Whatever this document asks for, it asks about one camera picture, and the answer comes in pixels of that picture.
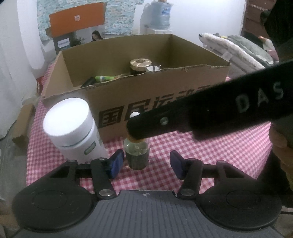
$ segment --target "green marker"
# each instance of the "green marker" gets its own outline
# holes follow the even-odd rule
[[[113,77],[113,76],[96,76],[95,79],[97,82],[102,83],[102,82],[113,80],[113,79],[115,79],[115,77]]]

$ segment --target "mosaic wall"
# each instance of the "mosaic wall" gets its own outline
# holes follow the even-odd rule
[[[142,4],[144,0],[37,0],[41,40],[49,39],[45,30],[50,26],[50,14],[95,2],[108,2],[105,15],[105,34],[129,35],[132,30],[135,5]]]

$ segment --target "white bottle cap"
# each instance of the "white bottle cap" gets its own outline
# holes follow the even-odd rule
[[[45,115],[43,128],[55,146],[71,146],[87,136],[93,117],[87,102],[69,98],[54,105]]]
[[[131,117],[135,117],[135,116],[137,116],[137,115],[139,115],[139,114],[140,114],[139,112],[133,112],[133,113],[130,114],[130,118],[131,118]]]

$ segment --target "black pants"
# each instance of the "black pants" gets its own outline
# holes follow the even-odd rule
[[[286,173],[280,167],[280,160],[271,151],[258,180],[269,185],[281,198],[282,205],[293,208],[293,191],[289,187]]]

